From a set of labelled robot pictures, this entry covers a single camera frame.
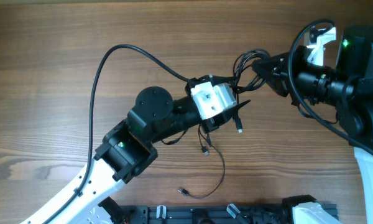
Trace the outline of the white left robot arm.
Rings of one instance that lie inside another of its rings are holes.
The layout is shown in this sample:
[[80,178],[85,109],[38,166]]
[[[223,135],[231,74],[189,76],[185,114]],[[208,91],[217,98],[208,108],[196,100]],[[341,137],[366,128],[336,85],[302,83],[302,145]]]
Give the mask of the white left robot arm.
[[143,89],[127,117],[103,138],[90,164],[26,223],[92,223],[94,209],[141,174],[158,156],[154,143],[201,125],[205,133],[237,114],[234,77],[205,75],[186,84],[174,100],[159,86]]

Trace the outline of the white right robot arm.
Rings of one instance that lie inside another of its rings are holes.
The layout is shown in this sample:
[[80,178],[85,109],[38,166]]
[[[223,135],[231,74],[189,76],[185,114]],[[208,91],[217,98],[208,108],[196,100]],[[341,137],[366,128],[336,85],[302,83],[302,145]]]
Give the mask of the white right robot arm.
[[300,113],[318,119],[313,105],[324,103],[336,110],[339,127],[322,125],[354,148],[366,204],[367,222],[373,223],[373,26],[347,27],[339,46],[336,66],[323,64],[325,45],[336,38],[329,20],[306,26],[291,49],[256,60],[253,71],[276,94],[292,99]]

